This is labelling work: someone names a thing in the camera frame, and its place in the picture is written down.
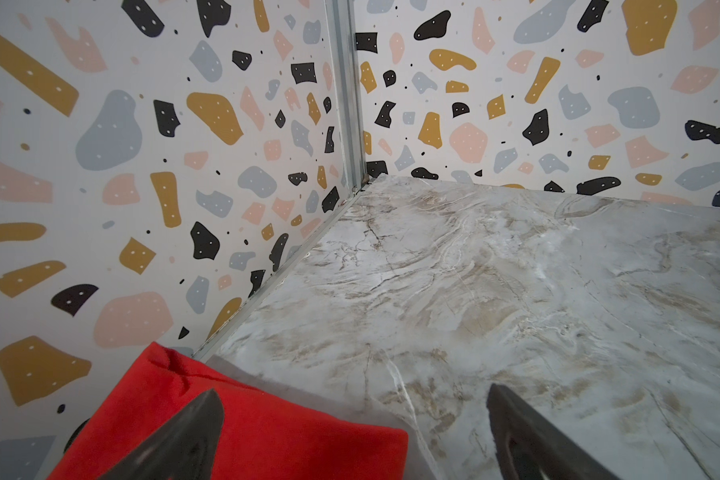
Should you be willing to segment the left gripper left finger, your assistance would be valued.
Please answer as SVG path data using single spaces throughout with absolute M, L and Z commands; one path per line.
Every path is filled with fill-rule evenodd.
M 209 479 L 224 422 L 218 393 L 203 392 L 101 477 Z

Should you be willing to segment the red t shirt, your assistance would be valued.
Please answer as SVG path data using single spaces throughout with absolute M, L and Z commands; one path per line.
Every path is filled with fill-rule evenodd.
M 198 395 L 215 390 L 224 422 L 209 479 L 400 479 L 409 436 L 351 423 L 233 380 L 157 343 L 147 347 L 51 473 L 103 479 Z

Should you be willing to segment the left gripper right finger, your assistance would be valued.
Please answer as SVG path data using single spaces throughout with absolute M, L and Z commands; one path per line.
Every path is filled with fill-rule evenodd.
M 486 401 L 504 479 L 614 479 L 616 476 L 506 385 Z

